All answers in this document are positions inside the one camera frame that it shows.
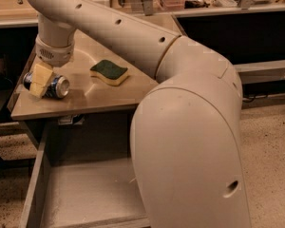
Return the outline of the white gripper with vents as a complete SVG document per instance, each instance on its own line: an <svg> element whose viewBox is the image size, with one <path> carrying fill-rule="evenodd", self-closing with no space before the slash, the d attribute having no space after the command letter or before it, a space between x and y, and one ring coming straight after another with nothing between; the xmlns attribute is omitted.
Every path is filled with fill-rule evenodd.
<svg viewBox="0 0 285 228"><path fill-rule="evenodd" d="M73 55L74 43L67 47L53 47L44 43L40 36L35 40L36 56L43 62L34 66L29 92L42 98L54 78L53 67L62 67L69 62Z"/></svg>

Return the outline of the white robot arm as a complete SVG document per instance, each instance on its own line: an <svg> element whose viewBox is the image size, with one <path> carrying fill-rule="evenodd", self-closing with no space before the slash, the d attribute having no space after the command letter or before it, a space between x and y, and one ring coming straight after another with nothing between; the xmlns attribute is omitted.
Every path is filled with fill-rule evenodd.
<svg viewBox="0 0 285 228"><path fill-rule="evenodd" d="M240 162L242 86L223 56L91 0L28 0L38 50L64 65L78 29L157 81L139 103L131 157L152 228L251 228Z"/></svg>

